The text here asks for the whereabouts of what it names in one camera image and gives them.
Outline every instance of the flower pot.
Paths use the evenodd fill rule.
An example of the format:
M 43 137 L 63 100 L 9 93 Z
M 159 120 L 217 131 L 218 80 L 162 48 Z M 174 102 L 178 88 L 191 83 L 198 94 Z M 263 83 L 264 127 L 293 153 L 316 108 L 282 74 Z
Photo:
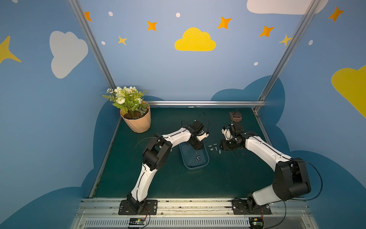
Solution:
M 151 125 L 151 109 L 150 106 L 148 106 L 149 111 L 145 114 L 144 117 L 139 119 L 125 119 L 123 116 L 125 113 L 121 110 L 121 116 L 123 120 L 127 123 L 127 125 L 136 133 L 142 133 L 147 131 L 150 128 Z

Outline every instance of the black cable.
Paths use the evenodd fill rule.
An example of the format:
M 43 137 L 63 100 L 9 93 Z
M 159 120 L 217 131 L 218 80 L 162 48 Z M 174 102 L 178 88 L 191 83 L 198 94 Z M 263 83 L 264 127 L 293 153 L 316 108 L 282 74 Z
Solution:
M 198 120 L 198 118 L 199 118 L 199 116 L 200 116 L 201 114 L 204 114 L 204 115 L 205 115 L 205 117 L 206 117 L 206 119 L 207 119 L 207 121 L 208 121 L 208 127 L 207 127 L 207 131 L 208 131 L 208 129 L 210 128 L 210 120 L 207 118 L 207 115 L 206 115 L 204 112 L 201 112 L 201 113 L 197 116 L 197 119 L 196 119 L 196 120 Z
M 182 127 L 183 127 L 183 122 L 185 122 L 185 123 L 187 124 L 187 127 L 189 126 L 189 124 L 188 124 L 188 122 L 187 122 L 187 121 L 182 120 L 182 121 L 180 122 L 180 124 L 182 125 Z
M 137 159 L 137 157 L 136 157 L 136 147 L 138 146 L 138 144 L 139 144 L 140 142 L 142 142 L 143 140 L 148 139 L 148 138 L 168 138 L 168 137 L 146 137 L 146 138 L 142 139 L 141 141 L 139 141 L 139 142 L 136 144 L 135 149 L 134 149 L 134 155 L 135 155 L 135 159 L 136 159 L 137 161 L 138 161 L 138 159 Z
M 234 115 L 235 115 L 235 113 L 236 113 L 236 111 L 238 110 L 239 108 L 237 108 L 235 111 L 234 111 L 234 114 L 232 115 L 233 117 L 234 117 Z M 232 124 L 232 122 L 233 122 L 234 120 L 231 120 L 231 124 Z
M 283 202 L 283 204 L 285 205 L 285 216 L 283 217 L 283 219 L 281 220 L 281 222 L 279 222 L 278 224 L 276 224 L 276 225 L 274 225 L 274 226 L 271 226 L 271 227 L 269 227 L 269 228 L 274 228 L 274 227 L 276 227 L 276 226 L 280 225 L 280 224 L 285 220 L 286 213 L 287 213 L 287 208 L 286 208 L 286 203 L 285 203 L 285 202 Z
M 143 229 L 144 227 L 146 227 L 147 225 L 149 225 L 149 223 L 150 223 L 150 212 L 149 212 L 149 209 L 148 208 L 146 208 L 145 207 L 145 209 L 146 209 L 146 211 L 147 211 L 147 213 L 149 214 L 149 221 L 148 221 L 148 223 L 145 225 L 145 226 L 143 226 L 141 229 Z
M 310 162 L 307 162 L 305 160 L 293 160 L 293 161 L 309 163 L 315 169 L 315 171 L 318 173 L 319 178 L 320 178 L 320 190 L 319 190 L 318 194 L 315 197 L 311 198 L 311 199 L 300 200 L 300 201 L 309 201 L 309 200 L 313 200 L 313 199 L 317 198 L 320 195 L 321 191 L 323 190 L 323 179 L 321 178 L 321 175 L 320 175 L 319 171 L 315 168 L 315 166 L 313 164 L 311 164 Z

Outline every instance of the green leaf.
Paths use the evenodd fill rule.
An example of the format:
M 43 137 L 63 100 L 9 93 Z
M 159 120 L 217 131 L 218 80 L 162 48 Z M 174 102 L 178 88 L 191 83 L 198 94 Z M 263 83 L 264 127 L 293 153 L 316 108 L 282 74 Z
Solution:
M 128 109 L 127 107 L 122 107 L 121 110 L 123 111 L 123 113 L 127 114 L 128 113 Z

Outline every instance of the painted cloud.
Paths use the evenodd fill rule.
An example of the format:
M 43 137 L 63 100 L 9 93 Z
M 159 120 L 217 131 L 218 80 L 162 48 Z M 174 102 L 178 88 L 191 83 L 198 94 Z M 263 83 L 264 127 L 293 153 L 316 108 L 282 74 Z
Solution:
M 88 45 L 72 32 L 53 31 L 49 46 L 54 56 L 51 69 L 59 78 L 65 78 L 88 54 Z
M 256 14 L 305 14 L 312 0 L 248 0 L 247 8 Z M 328 0 L 321 0 L 315 13 L 319 13 Z

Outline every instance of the black mounting plate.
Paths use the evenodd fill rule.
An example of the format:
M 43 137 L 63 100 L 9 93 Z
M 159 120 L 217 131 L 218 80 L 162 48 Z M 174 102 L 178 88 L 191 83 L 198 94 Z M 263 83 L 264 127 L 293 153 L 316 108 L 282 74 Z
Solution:
M 263 205 L 262 208 L 253 209 L 253 211 L 248 211 L 246 206 L 246 200 L 238 200 L 234 199 L 231 201 L 232 210 L 234 211 L 234 215 L 261 215 L 262 209 L 264 215 L 272 215 L 271 209 L 268 204 Z
M 156 215 L 156 210 L 157 210 L 157 207 L 158 207 L 158 201 L 157 200 L 146 200 L 145 201 L 145 206 L 148 208 L 150 215 Z M 132 207 L 130 206 L 128 201 L 123 200 L 119 204 L 118 214 L 119 215 L 146 215 L 146 209 L 143 209 L 142 212 L 140 212 L 140 213 L 136 213 L 132 209 Z

